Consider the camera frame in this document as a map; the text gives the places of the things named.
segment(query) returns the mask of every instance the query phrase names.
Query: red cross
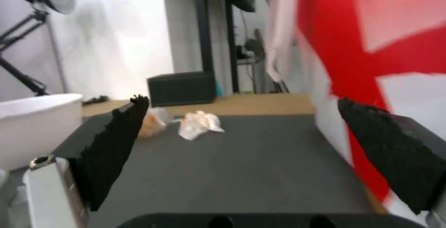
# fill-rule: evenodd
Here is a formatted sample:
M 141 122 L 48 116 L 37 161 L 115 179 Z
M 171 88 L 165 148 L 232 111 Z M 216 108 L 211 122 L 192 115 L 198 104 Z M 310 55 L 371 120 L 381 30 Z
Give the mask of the red cross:
M 332 81 L 331 93 L 338 97 L 389 109 L 376 77 L 407 72 L 446 73 L 446 25 L 375 53 L 364 51 L 355 0 L 299 0 L 297 25 L 324 63 Z M 367 160 L 351 132 L 349 139 L 356 173 L 383 201 L 389 193 L 386 180 Z

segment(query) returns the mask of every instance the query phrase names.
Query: white cloth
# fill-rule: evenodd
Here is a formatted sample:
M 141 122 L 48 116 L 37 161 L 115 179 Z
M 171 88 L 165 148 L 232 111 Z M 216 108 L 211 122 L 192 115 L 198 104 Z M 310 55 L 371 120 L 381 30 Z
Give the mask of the white cloth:
M 266 70 L 280 82 L 290 63 L 290 49 L 295 36 L 296 0 L 269 0 L 266 25 Z

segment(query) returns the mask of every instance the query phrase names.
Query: gray table mat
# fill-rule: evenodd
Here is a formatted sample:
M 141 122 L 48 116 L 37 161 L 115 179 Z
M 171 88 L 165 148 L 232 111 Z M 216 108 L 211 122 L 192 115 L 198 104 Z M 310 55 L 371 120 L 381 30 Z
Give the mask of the gray table mat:
M 313 115 L 220 117 L 225 133 L 194 141 L 178 124 L 137 140 L 89 227 L 147 213 L 371 213 L 360 180 Z

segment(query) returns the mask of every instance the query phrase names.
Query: black metal stand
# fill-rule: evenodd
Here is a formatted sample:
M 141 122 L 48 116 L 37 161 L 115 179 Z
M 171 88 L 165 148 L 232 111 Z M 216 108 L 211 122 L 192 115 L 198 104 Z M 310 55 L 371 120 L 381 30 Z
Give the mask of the black metal stand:
M 231 59 L 232 92 L 239 93 L 239 74 L 237 69 L 236 40 L 234 37 L 234 19 L 232 15 L 232 4 L 228 0 L 225 0 L 225 11 L 226 25 L 228 27 L 229 57 Z
M 6 71 L 8 71 L 11 75 L 13 75 L 17 80 L 22 82 L 22 84 L 24 84 L 26 87 L 32 90 L 36 96 L 48 95 L 48 93 L 45 92 L 46 87 L 37 80 L 33 79 L 32 77 L 29 77 L 28 75 L 25 75 L 22 72 L 20 72 L 11 63 L 6 61 L 1 54 L 4 50 L 8 49 L 8 47 L 15 44 L 17 41 L 25 38 L 25 36 L 27 36 L 35 29 L 44 25 L 46 22 L 47 15 L 48 13 L 45 11 L 36 10 L 34 11 L 33 14 L 27 16 L 22 21 L 18 22 L 15 26 L 13 26 L 0 36 L 0 66 L 2 66 Z M 18 30 L 32 19 L 35 19 L 38 22 L 35 23 L 30 28 L 28 28 L 23 33 L 21 33 L 20 35 L 16 37 L 7 38 L 10 34 L 14 33 L 14 31 Z
M 212 60 L 212 43 L 210 40 L 209 13 L 207 11 L 207 0 L 195 0 L 197 7 L 198 31 L 200 38 L 201 59 L 203 71 L 214 74 L 214 63 Z
M 212 44 L 210 40 L 209 13 L 207 0 L 195 0 L 200 37 L 201 58 L 203 71 L 214 72 L 212 61 Z M 232 16 L 232 4 L 225 0 L 226 24 L 228 26 L 229 57 L 231 62 L 231 80 L 233 93 L 239 93 L 239 76 L 237 71 L 236 43 L 234 39 L 234 19 Z

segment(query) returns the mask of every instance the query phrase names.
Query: plastic bag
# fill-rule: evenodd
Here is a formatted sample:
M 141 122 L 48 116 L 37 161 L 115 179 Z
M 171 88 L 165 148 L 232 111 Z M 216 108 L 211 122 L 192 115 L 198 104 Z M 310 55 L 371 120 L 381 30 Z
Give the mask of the plastic bag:
M 138 137 L 148 138 L 160 133 L 167 128 L 173 118 L 166 108 L 149 108 L 143 119 Z
M 220 127 L 220 119 L 216 115 L 197 111 L 184 116 L 178 134 L 187 140 L 194 140 L 208 130 L 224 132 Z

